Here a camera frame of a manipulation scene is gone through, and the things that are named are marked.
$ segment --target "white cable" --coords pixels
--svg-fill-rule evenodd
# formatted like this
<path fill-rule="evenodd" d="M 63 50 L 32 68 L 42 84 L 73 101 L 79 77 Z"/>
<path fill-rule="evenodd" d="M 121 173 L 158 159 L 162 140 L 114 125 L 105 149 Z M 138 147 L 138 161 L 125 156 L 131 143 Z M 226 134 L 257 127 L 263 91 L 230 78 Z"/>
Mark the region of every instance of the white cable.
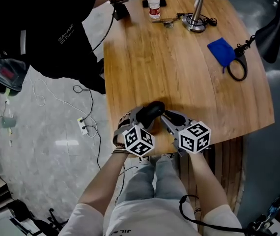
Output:
<path fill-rule="evenodd" d="M 33 93 L 34 93 L 34 96 L 35 96 L 35 100 L 36 100 L 36 103 L 37 103 L 39 106 L 43 107 L 43 106 L 45 105 L 45 97 L 42 96 L 42 95 L 39 95 L 39 94 L 36 94 L 36 93 L 35 93 L 35 87 L 34 87 L 34 85 L 35 85 L 35 83 L 36 83 L 37 81 L 43 82 L 43 83 L 45 84 L 47 90 L 53 95 L 53 97 L 54 97 L 56 100 L 59 100 L 59 101 L 61 101 L 62 103 L 68 104 L 69 106 L 73 107 L 74 109 L 80 111 L 81 113 L 83 113 L 84 115 L 87 116 L 87 114 L 86 114 L 85 112 L 83 112 L 81 109 L 76 108 L 75 106 L 71 105 L 70 103 L 68 103 L 68 102 L 66 102 L 66 101 L 64 101 L 64 100 L 58 99 L 58 98 L 53 94 L 53 92 L 50 91 L 50 89 L 48 88 L 46 82 L 43 81 L 42 79 L 37 79 L 37 80 L 35 80 L 35 81 L 33 82 L 32 79 L 31 79 L 31 76 L 30 76 L 30 72 L 28 73 L 28 78 L 29 78 L 30 81 L 31 81 L 31 84 L 32 84 L 32 87 L 33 87 Z M 41 98 L 43 99 L 44 102 L 43 102 L 42 105 L 39 103 L 38 97 L 39 97 L 39 98 L 41 97 Z M 92 121 L 94 121 L 94 123 L 95 123 L 95 128 L 96 128 L 96 130 L 97 130 L 96 121 L 95 121 L 91 116 L 88 116 L 88 117 L 89 117 Z M 93 138 L 93 137 L 96 136 L 96 134 L 97 134 L 97 132 L 95 131 L 95 134 L 94 134 L 93 136 L 89 136 L 89 134 L 86 134 L 86 135 L 87 135 L 88 137 L 90 137 L 90 138 Z"/>

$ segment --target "phone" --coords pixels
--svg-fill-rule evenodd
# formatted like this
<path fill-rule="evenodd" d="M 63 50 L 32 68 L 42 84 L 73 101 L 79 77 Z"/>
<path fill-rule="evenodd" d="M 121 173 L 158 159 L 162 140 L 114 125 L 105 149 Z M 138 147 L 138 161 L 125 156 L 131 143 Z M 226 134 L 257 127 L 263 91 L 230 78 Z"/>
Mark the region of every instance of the phone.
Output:
<path fill-rule="evenodd" d="M 142 6 L 143 8 L 148 8 L 149 7 L 148 0 L 143 0 Z M 160 7 L 165 7 L 165 6 L 166 6 L 166 0 L 160 0 Z"/>

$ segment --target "blue cloth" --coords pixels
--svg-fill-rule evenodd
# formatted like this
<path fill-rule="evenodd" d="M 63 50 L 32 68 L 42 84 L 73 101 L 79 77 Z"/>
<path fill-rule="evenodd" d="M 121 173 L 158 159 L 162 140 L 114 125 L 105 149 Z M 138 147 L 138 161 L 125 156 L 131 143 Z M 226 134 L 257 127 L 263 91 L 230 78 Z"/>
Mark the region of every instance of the blue cloth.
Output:
<path fill-rule="evenodd" d="M 223 67 L 223 73 L 224 68 L 236 58 L 234 49 L 222 37 L 208 44 L 208 48 Z"/>

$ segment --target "black lamp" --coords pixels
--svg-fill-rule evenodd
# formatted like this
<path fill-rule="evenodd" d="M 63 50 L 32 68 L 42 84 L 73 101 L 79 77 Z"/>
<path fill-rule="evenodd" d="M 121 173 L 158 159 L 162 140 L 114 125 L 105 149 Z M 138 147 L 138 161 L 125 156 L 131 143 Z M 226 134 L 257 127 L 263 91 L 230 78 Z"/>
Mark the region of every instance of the black lamp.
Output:
<path fill-rule="evenodd" d="M 236 57 L 241 57 L 254 40 L 264 60 L 268 63 L 274 63 L 280 48 L 280 0 L 274 19 L 265 27 L 257 30 L 255 35 L 250 37 L 250 40 L 246 40 L 245 45 L 238 45 L 234 50 Z"/>

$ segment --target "power strip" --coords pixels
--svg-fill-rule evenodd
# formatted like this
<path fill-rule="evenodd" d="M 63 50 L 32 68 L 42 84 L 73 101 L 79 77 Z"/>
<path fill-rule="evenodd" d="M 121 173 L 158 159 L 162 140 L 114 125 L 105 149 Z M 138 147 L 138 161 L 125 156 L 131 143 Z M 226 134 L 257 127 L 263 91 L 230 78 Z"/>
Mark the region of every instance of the power strip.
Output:
<path fill-rule="evenodd" d="M 78 125 L 79 125 L 79 128 L 80 128 L 82 134 L 85 135 L 85 134 L 87 134 L 87 129 L 86 129 L 86 128 L 85 128 L 85 129 L 82 129 L 82 128 L 85 127 L 86 124 L 85 124 L 84 121 L 80 122 L 80 120 L 83 120 L 83 118 L 80 117 L 79 119 L 77 119 L 77 121 L 78 121 Z"/>

